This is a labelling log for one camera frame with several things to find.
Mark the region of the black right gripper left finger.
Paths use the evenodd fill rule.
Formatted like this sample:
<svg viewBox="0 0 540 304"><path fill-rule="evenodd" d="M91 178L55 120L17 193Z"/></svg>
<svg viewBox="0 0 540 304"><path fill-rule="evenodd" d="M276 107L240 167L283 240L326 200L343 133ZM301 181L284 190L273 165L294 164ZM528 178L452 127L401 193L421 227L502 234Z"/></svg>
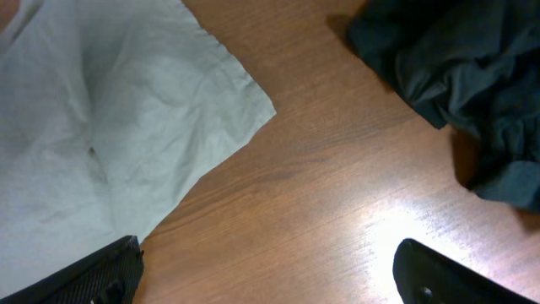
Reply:
<svg viewBox="0 0 540 304"><path fill-rule="evenodd" d="M124 236L1 303L132 304L143 271L138 239Z"/></svg>

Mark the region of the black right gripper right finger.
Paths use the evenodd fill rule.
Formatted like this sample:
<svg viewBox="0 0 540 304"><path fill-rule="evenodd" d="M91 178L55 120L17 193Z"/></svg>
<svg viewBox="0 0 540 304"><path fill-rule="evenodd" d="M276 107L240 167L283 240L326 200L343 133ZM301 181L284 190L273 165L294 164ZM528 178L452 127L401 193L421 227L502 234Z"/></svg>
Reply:
<svg viewBox="0 0 540 304"><path fill-rule="evenodd" d="M405 304L535 304L411 238L397 247L392 274Z"/></svg>

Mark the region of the khaki beige shorts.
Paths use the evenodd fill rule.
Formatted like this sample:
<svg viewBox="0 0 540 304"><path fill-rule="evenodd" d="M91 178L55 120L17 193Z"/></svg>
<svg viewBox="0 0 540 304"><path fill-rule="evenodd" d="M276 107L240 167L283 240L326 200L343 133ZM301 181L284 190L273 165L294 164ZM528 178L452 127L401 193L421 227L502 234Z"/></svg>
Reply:
<svg viewBox="0 0 540 304"><path fill-rule="evenodd" d="M273 103L180 0L23 1L1 34L1 293L147 237Z"/></svg>

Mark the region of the black garment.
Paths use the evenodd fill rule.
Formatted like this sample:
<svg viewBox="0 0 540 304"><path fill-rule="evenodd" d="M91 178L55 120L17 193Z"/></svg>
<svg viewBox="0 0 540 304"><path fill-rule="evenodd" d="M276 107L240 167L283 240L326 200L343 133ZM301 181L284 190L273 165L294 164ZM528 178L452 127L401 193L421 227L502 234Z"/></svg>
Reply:
<svg viewBox="0 0 540 304"><path fill-rule="evenodd" d="M477 196L539 209L539 1L369 1L346 38L435 128L475 138Z"/></svg>

